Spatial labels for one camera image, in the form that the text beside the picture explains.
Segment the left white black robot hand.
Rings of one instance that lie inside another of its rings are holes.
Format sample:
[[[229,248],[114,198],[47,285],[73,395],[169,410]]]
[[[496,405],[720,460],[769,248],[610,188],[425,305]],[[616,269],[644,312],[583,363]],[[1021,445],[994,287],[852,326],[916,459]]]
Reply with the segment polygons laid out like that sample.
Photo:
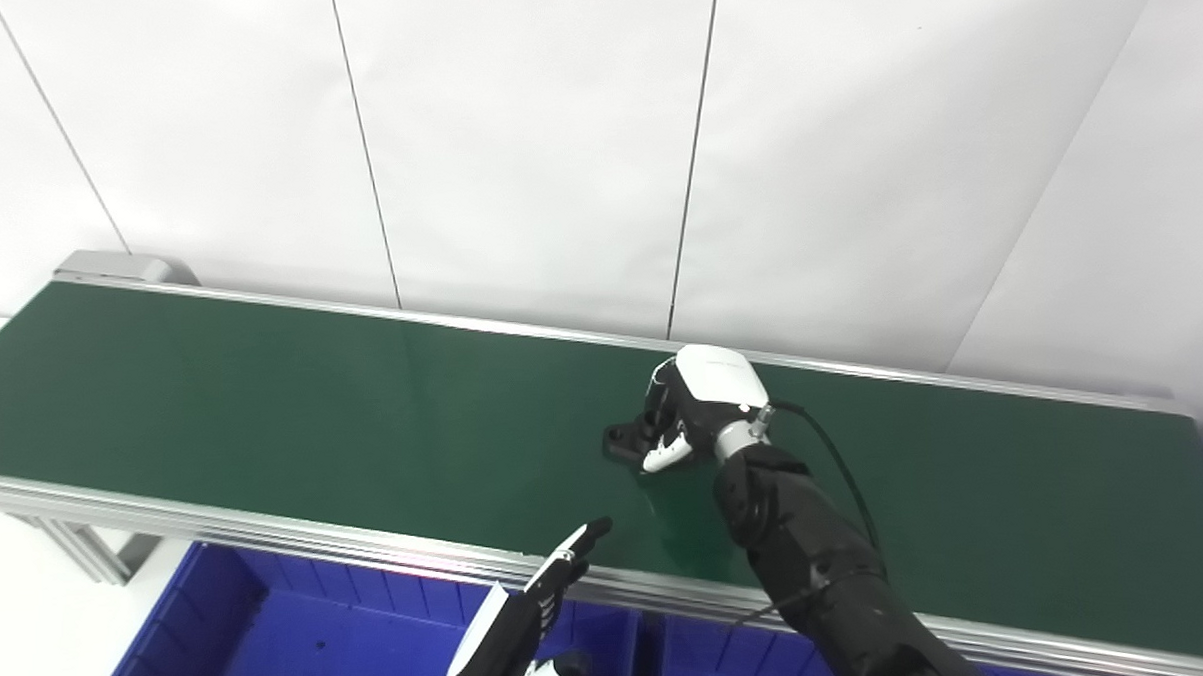
[[[612,528],[612,518],[604,516],[571,530],[522,591],[491,585],[445,676],[589,676],[589,654],[581,650],[549,659],[537,659],[537,650],[559,619],[565,591],[589,570],[591,548]]]

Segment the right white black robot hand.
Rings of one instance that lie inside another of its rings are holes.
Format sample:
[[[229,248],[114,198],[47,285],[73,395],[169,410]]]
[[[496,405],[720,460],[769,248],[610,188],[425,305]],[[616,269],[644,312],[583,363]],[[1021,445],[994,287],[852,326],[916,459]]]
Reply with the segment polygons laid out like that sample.
[[[666,472],[704,456],[724,463],[768,443],[769,395],[742,354],[685,345],[650,376],[641,423],[641,470]]]

